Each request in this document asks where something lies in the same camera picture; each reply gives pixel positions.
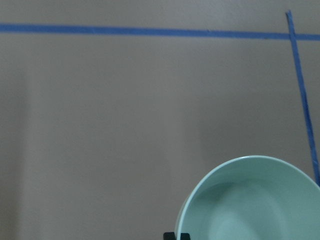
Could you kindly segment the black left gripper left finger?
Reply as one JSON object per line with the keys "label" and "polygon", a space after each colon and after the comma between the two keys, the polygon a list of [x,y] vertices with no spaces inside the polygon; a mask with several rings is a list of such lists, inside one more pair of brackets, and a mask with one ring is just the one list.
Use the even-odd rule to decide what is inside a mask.
{"label": "black left gripper left finger", "polygon": [[163,240],[175,240],[175,233],[174,232],[164,232],[163,233]]}

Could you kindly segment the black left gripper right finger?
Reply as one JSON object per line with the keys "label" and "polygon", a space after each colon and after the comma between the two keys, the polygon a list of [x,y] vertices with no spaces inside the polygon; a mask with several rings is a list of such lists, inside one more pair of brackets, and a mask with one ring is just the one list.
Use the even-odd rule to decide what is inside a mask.
{"label": "black left gripper right finger", "polygon": [[189,233],[181,233],[180,234],[180,240],[191,240],[191,236]]}

